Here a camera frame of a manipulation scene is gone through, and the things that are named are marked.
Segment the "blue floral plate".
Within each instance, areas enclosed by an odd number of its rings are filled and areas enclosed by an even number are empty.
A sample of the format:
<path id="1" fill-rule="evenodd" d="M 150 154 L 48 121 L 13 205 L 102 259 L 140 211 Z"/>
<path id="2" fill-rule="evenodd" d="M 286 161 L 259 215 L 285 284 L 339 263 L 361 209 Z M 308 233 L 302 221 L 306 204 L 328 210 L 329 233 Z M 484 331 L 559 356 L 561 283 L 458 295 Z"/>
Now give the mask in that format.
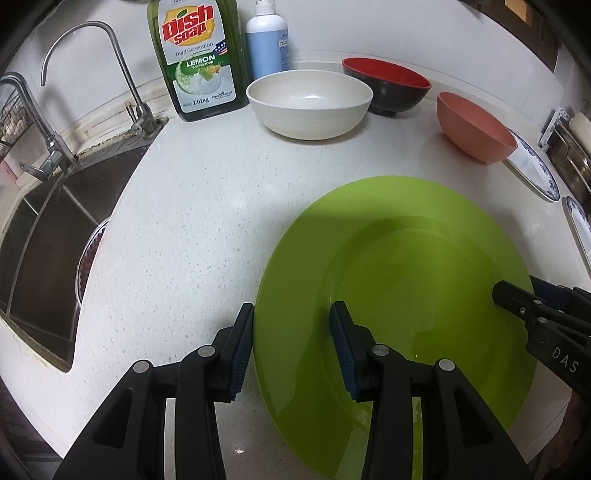
<path id="1" fill-rule="evenodd" d="M 587 271 L 591 269 L 591 235 L 590 224 L 579 202 L 566 195 L 562 199 L 567 221 L 573 232 L 577 248 L 581 254 Z"/>
<path id="2" fill-rule="evenodd" d="M 561 199 L 559 187 L 542 157 L 516 132 L 510 130 L 517 148 L 506 159 L 508 165 L 536 193 L 550 202 Z"/>

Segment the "green plate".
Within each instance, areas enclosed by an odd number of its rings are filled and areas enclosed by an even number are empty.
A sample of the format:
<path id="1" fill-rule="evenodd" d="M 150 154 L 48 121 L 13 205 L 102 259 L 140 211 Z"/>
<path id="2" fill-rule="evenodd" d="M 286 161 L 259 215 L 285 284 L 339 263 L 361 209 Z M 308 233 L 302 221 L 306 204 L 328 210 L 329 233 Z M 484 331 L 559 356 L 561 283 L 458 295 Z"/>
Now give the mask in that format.
<path id="1" fill-rule="evenodd" d="M 531 289 L 503 230 L 443 185 L 374 177 L 311 204 L 270 257 L 254 318 L 256 377 L 287 446 L 325 478 L 362 473 L 372 407 L 346 391 L 329 330 L 337 301 L 406 359 L 453 360 L 510 428 L 536 362 L 523 324 L 493 301 L 501 280 Z"/>

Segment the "pink bowl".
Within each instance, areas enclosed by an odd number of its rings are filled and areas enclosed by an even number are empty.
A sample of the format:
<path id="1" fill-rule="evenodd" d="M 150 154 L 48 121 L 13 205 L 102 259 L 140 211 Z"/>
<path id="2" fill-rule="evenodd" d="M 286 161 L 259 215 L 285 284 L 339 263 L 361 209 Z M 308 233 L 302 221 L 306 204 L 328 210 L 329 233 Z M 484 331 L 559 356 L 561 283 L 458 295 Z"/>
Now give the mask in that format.
<path id="1" fill-rule="evenodd" d="M 516 139 L 503 123 L 458 94 L 444 91 L 438 95 L 437 117 L 447 137 L 481 163 L 501 162 L 517 149 Z"/>

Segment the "red black bowl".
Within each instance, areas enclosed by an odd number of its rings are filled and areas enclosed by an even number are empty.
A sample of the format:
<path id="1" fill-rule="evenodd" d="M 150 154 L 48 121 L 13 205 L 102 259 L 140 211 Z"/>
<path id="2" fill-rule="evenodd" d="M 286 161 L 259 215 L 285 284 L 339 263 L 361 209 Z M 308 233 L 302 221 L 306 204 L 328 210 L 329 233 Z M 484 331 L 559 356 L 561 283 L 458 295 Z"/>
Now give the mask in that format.
<path id="1" fill-rule="evenodd" d="M 432 88 L 431 81 L 423 75 L 384 60 L 349 57 L 342 60 L 342 70 L 372 89 L 374 97 L 369 110 L 382 116 L 412 110 Z"/>

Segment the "cream white bowl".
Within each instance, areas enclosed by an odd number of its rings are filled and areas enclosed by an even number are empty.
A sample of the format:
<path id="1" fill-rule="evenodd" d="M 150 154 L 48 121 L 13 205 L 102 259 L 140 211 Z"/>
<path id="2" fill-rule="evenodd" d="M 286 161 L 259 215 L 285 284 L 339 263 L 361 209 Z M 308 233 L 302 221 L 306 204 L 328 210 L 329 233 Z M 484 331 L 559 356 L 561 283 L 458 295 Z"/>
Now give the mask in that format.
<path id="1" fill-rule="evenodd" d="M 290 70 L 249 84 L 246 96 L 264 127 L 294 140 L 337 138 L 362 122 L 373 90 L 351 76 L 325 70 Z"/>

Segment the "steel pot upper left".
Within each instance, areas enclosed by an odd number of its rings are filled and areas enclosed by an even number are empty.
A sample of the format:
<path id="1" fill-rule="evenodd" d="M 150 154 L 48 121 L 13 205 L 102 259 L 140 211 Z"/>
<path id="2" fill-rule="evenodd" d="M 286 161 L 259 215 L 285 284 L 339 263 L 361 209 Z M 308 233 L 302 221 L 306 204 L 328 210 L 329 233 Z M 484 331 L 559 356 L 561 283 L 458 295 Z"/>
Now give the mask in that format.
<path id="1" fill-rule="evenodd" d="M 549 156 L 566 186 L 590 215 L 590 157 L 573 139 L 564 138 L 561 133 L 550 148 Z"/>

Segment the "metal bowl with red food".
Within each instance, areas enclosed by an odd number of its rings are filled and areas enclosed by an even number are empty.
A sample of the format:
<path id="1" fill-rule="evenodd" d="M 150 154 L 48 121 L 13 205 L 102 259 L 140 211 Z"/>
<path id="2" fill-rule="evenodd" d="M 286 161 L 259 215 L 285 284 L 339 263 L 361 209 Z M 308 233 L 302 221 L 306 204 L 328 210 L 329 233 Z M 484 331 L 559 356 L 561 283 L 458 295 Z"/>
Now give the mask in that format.
<path id="1" fill-rule="evenodd" d="M 110 218 L 104 219 L 90 235 L 83 252 L 78 261 L 76 278 L 75 278 L 75 294 L 77 304 L 82 305 L 84 292 L 87 286 L 90 270 L 94 262 L 101 239 L 106 231 Z"/>

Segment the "white pot rack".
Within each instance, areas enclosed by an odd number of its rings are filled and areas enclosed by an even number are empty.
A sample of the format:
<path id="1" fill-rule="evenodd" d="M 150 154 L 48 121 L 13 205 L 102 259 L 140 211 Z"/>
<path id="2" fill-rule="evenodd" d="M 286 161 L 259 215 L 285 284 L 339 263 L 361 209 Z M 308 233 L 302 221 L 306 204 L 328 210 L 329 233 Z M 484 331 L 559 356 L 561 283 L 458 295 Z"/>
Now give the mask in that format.
<path id="1" fill-rule="evenodd" d="M 538 141 L 539 147 L 548 152 L 559 133 L 573 139 L 576 146 L 590 154 L 590 120 L 582 112 L 571 117 L 564 108 L 557 107 Z"/>

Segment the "stainless steel sink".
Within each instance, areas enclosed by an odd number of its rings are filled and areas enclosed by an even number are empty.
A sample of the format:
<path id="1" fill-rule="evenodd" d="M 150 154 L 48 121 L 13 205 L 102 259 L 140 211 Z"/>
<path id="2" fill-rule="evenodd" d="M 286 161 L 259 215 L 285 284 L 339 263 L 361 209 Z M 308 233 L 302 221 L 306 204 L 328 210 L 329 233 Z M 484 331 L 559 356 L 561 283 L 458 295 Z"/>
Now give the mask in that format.
<path id="1" fill-rule="evenodd" d="M 69 371 L 74 358 L 79 260 L 149 145 L 130 135 L 103 143 L 71 172 L 34 187 L 9 216 L 1 239 L 1 318 L 60 371 Z"/>

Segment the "small chrome filter faucet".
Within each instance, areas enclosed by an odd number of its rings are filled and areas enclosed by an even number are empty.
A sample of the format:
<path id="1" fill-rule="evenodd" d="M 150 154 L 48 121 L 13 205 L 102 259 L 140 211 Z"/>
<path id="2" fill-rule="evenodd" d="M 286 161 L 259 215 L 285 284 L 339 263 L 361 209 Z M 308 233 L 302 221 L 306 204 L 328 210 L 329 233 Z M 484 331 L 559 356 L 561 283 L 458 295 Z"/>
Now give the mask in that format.
<path id="1" fill-rule="evenodd" d="M 100 29 L 108 37 L 119 69 L 122 73 L 122 76 L 128 87 L 131 97 L 134 101 L 133 105 L 126 106 L 126 111 L 132 122 L 130 128 L 131 133 L 141 137 L 144 140 L 153 139 L 161 130 L 162 125 L 155 119 L 148 103 L 142 100 L 138 88 L 135 82 L 133 81 L 133 78 L 125 61 L 115 31 L 110 25 L 103 21 L 88 20 L 78 23 L 67 29 L 53 42 L 53 44 L 47 50 L 42 61 L 40 71 L 40 85 L 44 87 L 46 84 L 49 62 L 59 43 L 62 42 L 69 35 L 85 28 Z"/>

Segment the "green dish soap bottle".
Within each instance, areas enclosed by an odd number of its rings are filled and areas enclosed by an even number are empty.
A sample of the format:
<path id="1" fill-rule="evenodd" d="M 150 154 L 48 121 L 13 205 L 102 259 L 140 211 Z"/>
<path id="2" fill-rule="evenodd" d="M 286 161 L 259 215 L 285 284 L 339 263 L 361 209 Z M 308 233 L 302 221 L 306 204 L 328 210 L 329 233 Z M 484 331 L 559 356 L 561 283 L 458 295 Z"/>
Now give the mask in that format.
<path id="1" fill-rule="evenodd" d="M 238 3 L 151 1 L 147 20 L 166 88 L 182 120 L 201 120 L 249 103 Z"/>

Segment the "blue pump bottle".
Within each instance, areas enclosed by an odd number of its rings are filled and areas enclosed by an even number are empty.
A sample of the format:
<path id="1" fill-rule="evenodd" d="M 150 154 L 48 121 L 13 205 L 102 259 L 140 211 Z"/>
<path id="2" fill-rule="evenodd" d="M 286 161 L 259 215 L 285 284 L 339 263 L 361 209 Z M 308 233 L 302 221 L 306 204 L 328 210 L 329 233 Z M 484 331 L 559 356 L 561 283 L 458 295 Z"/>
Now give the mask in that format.
<path id="1" fill-rule="evenodd" d="M 290 69 L 290 35 L 286 19 L 276 14 L 276 3 L 256 1 L 245 35 L 253 80 Z"/>

